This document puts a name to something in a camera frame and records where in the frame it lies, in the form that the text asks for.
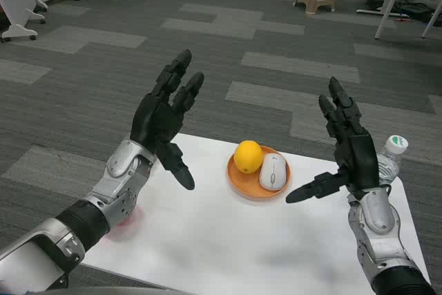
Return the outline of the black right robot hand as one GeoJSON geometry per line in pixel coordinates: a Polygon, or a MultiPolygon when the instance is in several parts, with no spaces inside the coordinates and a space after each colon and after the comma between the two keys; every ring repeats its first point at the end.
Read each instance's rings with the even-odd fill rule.
{"type": "Polygon", "coordinates": [[[378,160],[374,142],[369,131],[360,123],[361,112],[340,82],[332,77],[329,81],[331,99],[325,95],[318,98],[319,107],[327,120],[327,132],[336,140],[334,157],[338,172],[317,175],[287,195],[286,203],[324,198],[346,187],[350,193],[379,186],[378,160]]]}

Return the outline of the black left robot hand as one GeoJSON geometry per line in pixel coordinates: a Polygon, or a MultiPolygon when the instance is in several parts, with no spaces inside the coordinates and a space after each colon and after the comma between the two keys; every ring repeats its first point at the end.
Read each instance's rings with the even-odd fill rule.
{"type": "Polygon", "coordinates": [[[188,190],[195,188],[194,179],[172,139],[180,132],[184,114],[194,105],[204,82],[204,74],[198,72],[187,84],[180,85],[191,59],[191,51],[186,49],[164,67],[153,90],[137,107],[130,135],[132,141],[154,154],[164,169],[188,190]]]}

